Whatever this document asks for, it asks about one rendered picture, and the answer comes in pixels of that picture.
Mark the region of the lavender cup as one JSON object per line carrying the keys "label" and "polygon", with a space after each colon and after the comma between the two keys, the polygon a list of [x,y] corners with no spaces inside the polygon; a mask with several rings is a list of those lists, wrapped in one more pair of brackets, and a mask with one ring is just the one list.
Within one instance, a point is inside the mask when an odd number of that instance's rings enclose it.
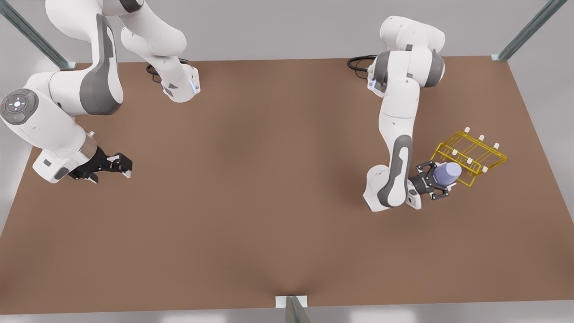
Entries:
{"label": "lavender cup", "polygon": [[433,177],[439,186],[447,187],[453,184],[461,175],[462,168],[458,163],[441,163],[433,171]]}

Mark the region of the silver frame post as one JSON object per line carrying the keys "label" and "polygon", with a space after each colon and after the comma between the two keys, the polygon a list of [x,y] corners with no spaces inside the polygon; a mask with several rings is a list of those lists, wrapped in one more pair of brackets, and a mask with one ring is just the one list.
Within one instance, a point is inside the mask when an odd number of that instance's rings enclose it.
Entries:
{"label": "silver frame post", "polygon": [[312,323],[306,312],[308,296],[276,296],[275,307],[285,309],[285,323]]}
{"label": "silver frame post", "polygon": [[548,0],[542,9],[521,29],[492,61],[508,61],[568,0]]}
{"label": "silver frame post", "polygon": [[0,0],[0,14],[59,69],[74,70],[76,68],[75,62],[67,61],[7,0]]}

